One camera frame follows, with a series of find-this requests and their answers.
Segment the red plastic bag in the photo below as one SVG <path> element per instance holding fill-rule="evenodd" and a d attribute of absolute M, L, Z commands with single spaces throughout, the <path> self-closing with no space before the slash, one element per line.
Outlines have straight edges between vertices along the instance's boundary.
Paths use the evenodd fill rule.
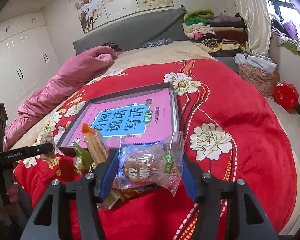
<path fill-rule="evenodd" d="M 274 101 L 286 110 L 291 110 L 298 105 L 299 94 L 291 84 L 277 83 L 273 96 Z"/>

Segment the floor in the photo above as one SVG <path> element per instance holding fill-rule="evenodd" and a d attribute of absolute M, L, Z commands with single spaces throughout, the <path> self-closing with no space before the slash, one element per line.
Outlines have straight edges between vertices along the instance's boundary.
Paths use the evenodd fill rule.
<path fill-rule="evenodd" d="M 291 147 L 294 150 L 300 163 L 300 116 L 296 111 L 287 112 L 281 106 L 276 104 L 272 99 L 267 98 L 269 105 L 282 123 L 288 138 L 291 142 Z M 300 217 L 297 220 L 294 228 L 290 232 L 294 235 L 300 228 Z"/>

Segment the green blanket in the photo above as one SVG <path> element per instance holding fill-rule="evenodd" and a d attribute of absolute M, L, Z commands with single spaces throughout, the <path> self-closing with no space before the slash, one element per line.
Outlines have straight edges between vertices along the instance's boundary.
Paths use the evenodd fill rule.
<path fill-rule="evenodd" d="M 189 19 L 185 20 L 185 23 L 188 26 L 190 26 L 192 24 L 196 24 L 196 23 L 203 23 L 204 25 L 210 24 L 210 22 L 208 22 L 207 20 L 198 19 L 198 18 L 189 18 Z"/>
<path fill-rule="evenodd" d="M 200 9 L 185 14 L 185 21 L 189 18 L 209 19 L 214 18 L 213 11 L 210 9 Z"/>
<path fill-rule="evenodd" d="M 300 51 L 297 50 L 296 44 L 293 44 L 292 42 L 287 41 L 286 43 L 282 44 L 282 46 L 284 46 L 286 49 L 293 51 L 293 52 L 297 53 L 298 55 L 300 55 Z"/>

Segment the metal screw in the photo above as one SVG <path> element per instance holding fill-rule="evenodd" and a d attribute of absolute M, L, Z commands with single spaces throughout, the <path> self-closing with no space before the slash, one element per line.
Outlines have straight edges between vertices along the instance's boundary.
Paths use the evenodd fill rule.
<path fill-rule="evenodd" d="M 244 185 L 244 184 L 246 184 L 246 182 L 244 181 L 244 179 L 237 179 L 237 183 L 239 184 L 239 185 Z"/>
<path fill-rule="evenodd" d="M 93 177 L 94 177 L 94 174 L 91 172 L 86 174 L 86 179 L 93 179 Z"/>
<path fill-rule="evenodd" d="M 204 179 L 210 179 L 210 178 L 211 178 L 211 173 L 209 173 L 209 172 L 204 172 L 204 173 L 202 173 L 202 177 L 203 177 Z"/>
<path fill-rule="evenodd" d="M 58 179 L 54 179 L 54 180 L 51 182 L 51 184 L 52 184 L 53 186 L 59 185 L 59 183 L 60 183 L 60 180 L 58 180 Z"/>

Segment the gray headboard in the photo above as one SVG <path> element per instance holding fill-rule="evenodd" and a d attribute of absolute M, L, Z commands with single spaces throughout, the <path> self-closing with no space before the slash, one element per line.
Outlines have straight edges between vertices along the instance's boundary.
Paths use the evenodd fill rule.
<path fill-rule="evenodd" d="M 87 49 L 113 42 L 122 49 L 142 48 L 148 41 L 170 38 L 172 41 L 188 41 L 182 23 L 186 9 L 169 9 L 136 15 L 96 30 L 75 41 L 74 49 L 78 54 Z"/>

